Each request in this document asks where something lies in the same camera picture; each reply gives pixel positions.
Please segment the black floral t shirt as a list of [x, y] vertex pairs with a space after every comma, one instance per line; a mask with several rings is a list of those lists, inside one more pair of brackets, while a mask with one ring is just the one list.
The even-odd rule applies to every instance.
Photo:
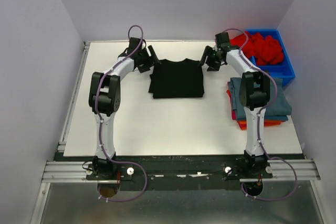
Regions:
[[202, 67], [196, 60], [163, 59], [150, 78], [149, 93], [154, 99], [202, 98], [205, 93]]

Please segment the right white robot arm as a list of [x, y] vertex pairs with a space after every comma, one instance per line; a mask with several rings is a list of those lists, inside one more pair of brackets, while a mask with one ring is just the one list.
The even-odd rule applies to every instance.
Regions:
[[265, 110], [270, 100], [269, 77], [248, 60], [241, 48], [230, 43], [227, 31], [215, 35], [214, 47], [205, 47], [199, 65], [207, 65], [208, 71], [230, 65], [239, 74], [239, 101], [247, 121], [247, 142], [240, 172], [246, 177], [255, 177], [267, 166], [263, 137]]

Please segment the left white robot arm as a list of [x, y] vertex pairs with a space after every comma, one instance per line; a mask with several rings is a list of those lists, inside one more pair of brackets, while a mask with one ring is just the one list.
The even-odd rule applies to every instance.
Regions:
[[121, 104], [121, 81], [136, 69], [140, 73], [149, 71], [156, 63], [159, 60], [153, 47], [147, 47], [142, 38], [131, 37], [112, 67], [92, 74], [88, 103], [97, 125], [97, 147], [90, 169], [94, 175], [112, 179], [121, 166], [115, 160], [113, 140], [115, 114]]

